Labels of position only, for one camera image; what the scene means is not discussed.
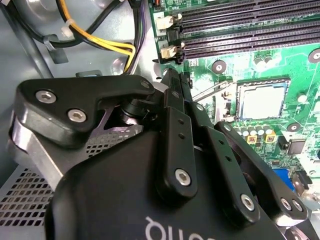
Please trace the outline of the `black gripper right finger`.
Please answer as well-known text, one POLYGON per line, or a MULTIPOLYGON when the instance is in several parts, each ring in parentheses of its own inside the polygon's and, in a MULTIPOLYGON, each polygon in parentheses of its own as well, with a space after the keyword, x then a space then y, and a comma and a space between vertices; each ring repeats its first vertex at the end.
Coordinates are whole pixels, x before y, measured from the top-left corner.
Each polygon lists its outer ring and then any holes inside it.
POLYGON ((227 217, 239 226, 253 225, 263 214, 278 227, 307 220, 308 210, 293 191, 230 124, 213 125, 203 106, 192 100, 188 79, 182 73, 179 77, 195 141, 222 184, 219 195, 227 217))

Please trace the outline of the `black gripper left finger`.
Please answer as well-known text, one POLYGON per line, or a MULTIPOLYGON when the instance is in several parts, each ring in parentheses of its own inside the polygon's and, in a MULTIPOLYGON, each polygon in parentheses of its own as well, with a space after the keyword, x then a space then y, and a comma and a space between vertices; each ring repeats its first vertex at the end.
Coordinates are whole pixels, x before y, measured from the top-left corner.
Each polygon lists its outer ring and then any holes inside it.
POLYGON ((30 79, 18 85, 10 138, 52 189, 69 169, 106 143, 88 147, 105 124, 142 125, 159 135, 157 188, 187 199, 197 192, 191 120, 185 104, 191 82, 170 68, 160 82, 139 75, 30 79))

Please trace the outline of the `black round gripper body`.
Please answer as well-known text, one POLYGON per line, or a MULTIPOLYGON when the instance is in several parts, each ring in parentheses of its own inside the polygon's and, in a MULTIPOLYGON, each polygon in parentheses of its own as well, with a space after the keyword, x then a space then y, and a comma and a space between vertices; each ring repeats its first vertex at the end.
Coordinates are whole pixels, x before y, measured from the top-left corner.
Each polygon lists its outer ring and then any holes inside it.
POLYGON ((77 164, 60 180, 44 220, 48 240, 282 240, 262 212, 238 227, 223 212, 214 159, 195 150, 198 191, 183 205, 155 187, 158 134, 142 133, 77 164))

